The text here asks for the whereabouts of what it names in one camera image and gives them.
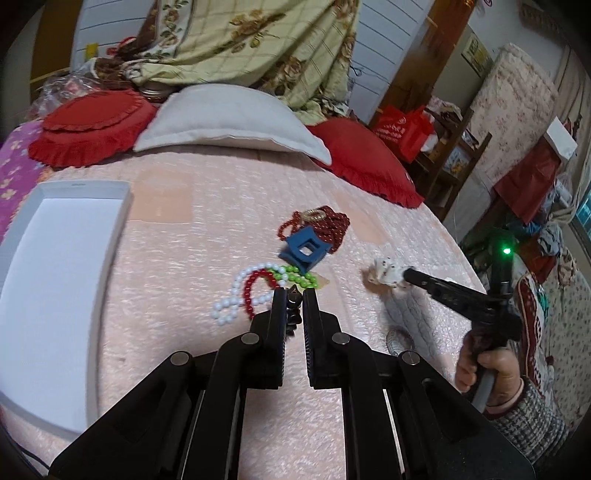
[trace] pink bedspread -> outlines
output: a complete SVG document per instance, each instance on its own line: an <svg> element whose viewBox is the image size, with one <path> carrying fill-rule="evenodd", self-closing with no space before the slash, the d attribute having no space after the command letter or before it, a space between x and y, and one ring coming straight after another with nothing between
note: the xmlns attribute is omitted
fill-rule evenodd
<svg viewBox="0 0 591 480"><path fill-rule="evenodd" d="M228 295L241 269L277 261L282 247L277 228L294 210L329 205L350 217L338 252L314 269L330 282L318 291L318 299L323 310L339 318L344 332L376 350L387 352L389 324L381 292L363 277L375 257L392 257L401 265L482 289L428 208L409 210L388 203L301 154L178 147L69 168L55 179L126 180L134 191L103 309L101 413L172 352L214 351L248 330L244 312L233 323L218 326L210 317L212 304ZM426 315L438 360L451 378L469 323L429 302ZM303 333L296 330L285 350L284 386L248 393L240 477L345 478L340 403L340 392L309 387ZM48 463L68 445L10 411L4 410L4 418L15 440Z"/></svg>

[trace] white pillow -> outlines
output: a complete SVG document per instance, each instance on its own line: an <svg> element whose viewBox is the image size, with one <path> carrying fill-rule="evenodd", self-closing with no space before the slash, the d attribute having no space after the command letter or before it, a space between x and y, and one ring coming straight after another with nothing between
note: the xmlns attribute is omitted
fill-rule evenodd
<svg viewBox="0 0 591 480"><path fill-rule="evenodd" d="M134 151L183 144L298 151L332 163L323 141L288 106L237 85L193 85L171 95L137 139Z"/></svg>

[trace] metal pin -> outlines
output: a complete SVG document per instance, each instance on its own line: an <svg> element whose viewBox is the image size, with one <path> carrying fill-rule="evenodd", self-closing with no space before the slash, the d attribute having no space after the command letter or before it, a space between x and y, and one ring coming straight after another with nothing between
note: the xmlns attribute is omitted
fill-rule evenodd
<svg viewBox="0 0 591 480"><path fill-rule="evenodd" d="M351 340L351 337L343 332L337 332L332 336L333 342L339 345L346 345Z"/></svg>
<svg viewBox="0 0 591 480"><path fill-rule="evenodd" d="M175 352L170 357L170 363L180 367L181 365L186 364L189 361L189 355L186 352Z"/></svg>
<svg viewBox="0 0 591 480"><path fill-rule="evenodd" d="M409 365L416 365L421 361L421 357L419 357L417 352L407 350L402 354L402 360L404 360Z"/></svg>
<svg viewBox="0 0 591 480"><path fill-rule="evenodd" d="M254 345L259 341L259 336L256 333L248 332L240 338L245 345Z"/></svg>

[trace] red shopping bag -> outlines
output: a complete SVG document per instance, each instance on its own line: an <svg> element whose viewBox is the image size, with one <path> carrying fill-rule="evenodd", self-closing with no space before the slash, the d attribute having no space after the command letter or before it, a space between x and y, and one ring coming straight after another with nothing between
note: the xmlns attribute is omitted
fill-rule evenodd
<svg viewBox="0 0 591 480"><path fill-rule="evenodd" d="M421 151L428 136L434 132L433 125L423 113L424 106L403 113L392 105L384 109L373 128L390 150L401 160L412 162Z"/></svg>

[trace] blue hair clip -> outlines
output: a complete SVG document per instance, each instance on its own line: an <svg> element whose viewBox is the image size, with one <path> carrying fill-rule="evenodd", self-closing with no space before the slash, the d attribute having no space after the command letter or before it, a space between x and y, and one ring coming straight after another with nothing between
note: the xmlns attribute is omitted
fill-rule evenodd
<svg viewBox="0 0 591 480"><path fill-rule="evenodd" d="M332 247L332 244L320 240L310 225L287 237L285 241L287 247L281 251L279 258L296 266L302 274L314 268ZM310 250L310 253L304 253L303 248Z"/></svg>

